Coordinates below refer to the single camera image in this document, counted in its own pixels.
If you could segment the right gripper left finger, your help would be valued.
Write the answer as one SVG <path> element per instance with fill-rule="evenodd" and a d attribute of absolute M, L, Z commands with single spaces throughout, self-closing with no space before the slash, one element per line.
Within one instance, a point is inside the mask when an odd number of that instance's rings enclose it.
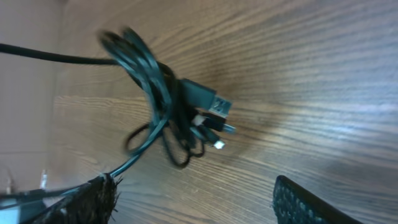
<path fill-rule="evenodd" d="M 42 200 L 31 204 L 22 200 L 20 223 L 44 224 L 107 224 L 113 218 L 120 196 L 118 185 L 122 178 L 114 179 L 101 174 L 81 185 L 77 191 L 46 207 Z"/>

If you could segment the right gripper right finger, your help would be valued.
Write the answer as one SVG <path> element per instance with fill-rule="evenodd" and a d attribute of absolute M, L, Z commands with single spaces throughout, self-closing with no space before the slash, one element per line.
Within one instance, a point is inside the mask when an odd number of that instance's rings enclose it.
<path fill-rule="evenodd" d="M 284 175 L 276 178 L 272 196 L 278 224 L 361 224 Z"/>

